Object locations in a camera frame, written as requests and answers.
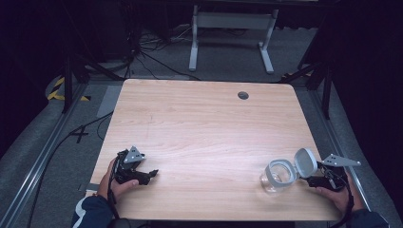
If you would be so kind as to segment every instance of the open lid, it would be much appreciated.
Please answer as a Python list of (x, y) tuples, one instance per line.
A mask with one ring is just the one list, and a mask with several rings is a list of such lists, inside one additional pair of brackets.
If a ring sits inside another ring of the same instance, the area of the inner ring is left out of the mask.
[(308, 148), (300, 148), (294, 156), (297, 171), (303, 178), (309, 178), (317, 171), (317, 160)]

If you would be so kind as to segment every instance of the table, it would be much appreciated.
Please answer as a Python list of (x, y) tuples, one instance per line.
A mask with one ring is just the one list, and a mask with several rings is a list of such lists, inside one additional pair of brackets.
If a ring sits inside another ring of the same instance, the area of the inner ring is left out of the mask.
[[(249, 98), (240, 99), (241, 91)], [(160, 171), (124, 195), (117, 204), (123, 218), (339, 219), (303, 180), (280, 194), (260, 185), (270, 160), (293, 161), (301, 147), (320, 161), (290, 85), (126, 80), (90, 182), (99, 183), (131, 145), (146, 157), (139, 171)]]

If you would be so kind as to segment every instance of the person's left hand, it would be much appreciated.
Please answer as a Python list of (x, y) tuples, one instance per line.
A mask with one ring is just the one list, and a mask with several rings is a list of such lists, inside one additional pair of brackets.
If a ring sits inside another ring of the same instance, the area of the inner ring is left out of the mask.
[[(104, 177), (101, 179), (100, 186), (98, 189), (98, 196), (102, 196), (107, 200), (107, 187), (109, 183), (109, 177), (110, 177), (110, 172), (113, 167), (113, 163), (115, 160), (112, 160), (109, 163), (109, 167), (107, 168), (107, 171), (104, 175)], [(122, 184), (119, 184), (116, 182), (116, 180), (113, 180), (112, 183), (110, 184), (110, 189), (113, 192), (113, 195), (115, 196), (115, 200), (118, 201), (119, 198), (124, 194), (125, 192), (129, 191), (130, 189), (135, 188), (137, 185), (139, 185), (138, 180), (129, 180), (127, 182), (124, 182)]]

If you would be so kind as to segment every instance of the yellow and black striped tape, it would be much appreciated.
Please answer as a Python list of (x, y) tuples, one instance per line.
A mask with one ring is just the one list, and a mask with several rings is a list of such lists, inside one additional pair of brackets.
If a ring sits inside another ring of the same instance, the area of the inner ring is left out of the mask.
[[(48, 100), (61, 100), (64, 101), (65, 100), (65, 96), (62, 95), (57, 95), (57, 91), (59, 91), (60, 87), (62, 86), (62, 84), (65, 82), (65, 77), (60, 76), (59, 80), (57, 80), (56, 84), (54, 85), (53, 89), (50, 91), (49, 95), (48, 95)], [(83, 102), (89, 102), (91, 101), (91, 96), (83, 96), (80, 101)]]

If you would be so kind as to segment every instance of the person's right hand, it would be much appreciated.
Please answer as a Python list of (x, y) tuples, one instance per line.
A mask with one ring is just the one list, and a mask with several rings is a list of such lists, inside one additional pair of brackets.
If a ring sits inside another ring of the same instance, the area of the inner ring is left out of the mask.
[[(361, 201), (361, 197), (359, 196), (358, 191), (355, 188), (355, 184), (351, 181), (351, 176), (349, 173), (347, 173), (347, 178), (350, 183), (352, 195), (354, 197), (354, 207), (352, 212), (365, 208)], [(323, 187), (317, 187), (317, 192), (323, 197), (331, 200), (335, 204), (337, 209), (342, 213), (342, 215), (346, 213), (347, 204), (349, 203), (349, 192), (346, 187), (344, 187), (339, 192), (334, 192)]]

